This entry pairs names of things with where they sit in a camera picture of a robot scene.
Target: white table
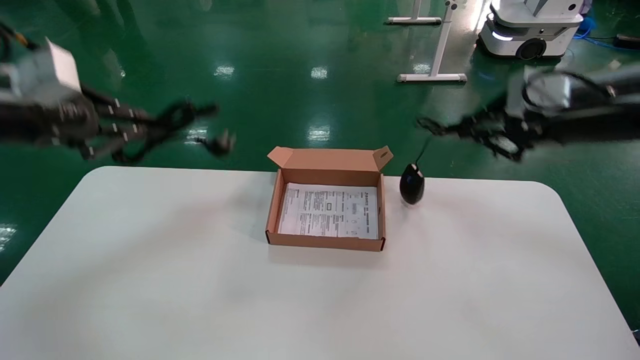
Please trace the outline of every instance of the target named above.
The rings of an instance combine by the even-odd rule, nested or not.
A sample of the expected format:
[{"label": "white table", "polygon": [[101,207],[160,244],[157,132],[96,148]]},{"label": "white table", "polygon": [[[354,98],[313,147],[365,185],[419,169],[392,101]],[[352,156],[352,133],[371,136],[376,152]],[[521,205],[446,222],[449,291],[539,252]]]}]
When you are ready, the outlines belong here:
[{"label": "white table", "polygon": [[269,246],[274,174],[88,174],[0,288],[0,359],[638,359],[560,198],[386,178],[380,253]]}]

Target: white metal frame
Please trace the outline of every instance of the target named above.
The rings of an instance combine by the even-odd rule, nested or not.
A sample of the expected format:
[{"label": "white metal frame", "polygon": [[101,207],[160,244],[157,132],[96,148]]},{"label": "white metal frame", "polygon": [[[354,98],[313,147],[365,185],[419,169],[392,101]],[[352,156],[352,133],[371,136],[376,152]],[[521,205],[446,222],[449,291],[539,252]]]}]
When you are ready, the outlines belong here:
[{"label": "white metal frame", "polygon": [[457,4],[448,1],[447,8],[444,13],[444,21],[442,22],[442,31],[440,32],[440,39],[438,40],[438,47],[436,48],[436,54],[433,58],[433,65],[431,66],[430,74],[400,74],[398,75],[398,82],[404,83],[405,81],[467,81],[467,75],[465,74],[439,74],[440,64],[442,63],[442,56],[444,55],[444,47],[447,44],[447,37],[449,36],[449,30],[451,29],[451,13],[458,7]]},{"label": "white metal frame", "polygon": [[390,17],[387,24],[390,25],[440,25],[442,19],[439,17],[420,17],[420,5],[422,0],[413,0],[413,11],[411,17]]}]

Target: cardboard box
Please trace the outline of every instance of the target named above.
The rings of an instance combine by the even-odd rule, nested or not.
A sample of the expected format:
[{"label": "cardboard box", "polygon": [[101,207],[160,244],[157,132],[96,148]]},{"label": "cardboard box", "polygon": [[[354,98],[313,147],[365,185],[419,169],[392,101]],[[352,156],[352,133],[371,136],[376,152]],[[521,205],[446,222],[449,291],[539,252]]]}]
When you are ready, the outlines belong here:
[{"label": "cardboard box", "polygon": [[[266,235],[269,244],[365,251],[384,249],[385,188],[380,170],[394,157],[388,147],[373,151],[275,147],[268,157],[280,167],[276,175],[267,219]],[[378,189],[378,239],[278,233],[280,210],[287,183],[376,187]]]}]

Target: blue cable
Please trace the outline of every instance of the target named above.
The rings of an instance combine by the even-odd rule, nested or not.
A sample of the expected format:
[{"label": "blue cable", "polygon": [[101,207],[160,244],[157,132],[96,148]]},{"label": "blue cable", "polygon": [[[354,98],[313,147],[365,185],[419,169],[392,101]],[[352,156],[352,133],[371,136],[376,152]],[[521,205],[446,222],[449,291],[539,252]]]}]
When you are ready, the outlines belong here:
[{"label": "blue cable", "polygon": [[625,49],[624,47],[616,47],[613,46],[611,44],[608,44],[606,42],[601,42],[601,41],[597,41],[594,40],[592,38],[588,38],[587,35],[589,35],[591,33],[591,30],[595,29],[596,27],[596,23],[595,21],[590,18],[590,17],[585,17],[583,23],[586,25],[586,29],[584,30],[583,33],[579,34],[579,35],[574,35],[573,38],[574,39],[583,39],[583,40],[587,40],[588,42],[597,45],[597,46],[602,46],[602,47],[606,47],[608,49],[614,49],[614,50],[628,50],[628,51],[638,51],[640,49]]},{"label": "blue cable", "polygon": [[593,22],[589,22],[587,30],[585,30],[580,35],[574,35],[573,38],[585,38],[587,35],[589,35],[589,33],[591,32],[591,30],[593,30],[593,28],[594,28]]}]

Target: paper document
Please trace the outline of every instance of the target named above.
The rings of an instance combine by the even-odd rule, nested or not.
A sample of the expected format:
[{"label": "paper document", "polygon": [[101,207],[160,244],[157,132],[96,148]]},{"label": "paper document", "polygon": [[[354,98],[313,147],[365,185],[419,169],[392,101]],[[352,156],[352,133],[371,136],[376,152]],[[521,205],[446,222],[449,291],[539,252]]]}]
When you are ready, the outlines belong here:
[{"label": "paper document", "polygon": [[378,239],[377,189],[289,183],[279,232]]}]

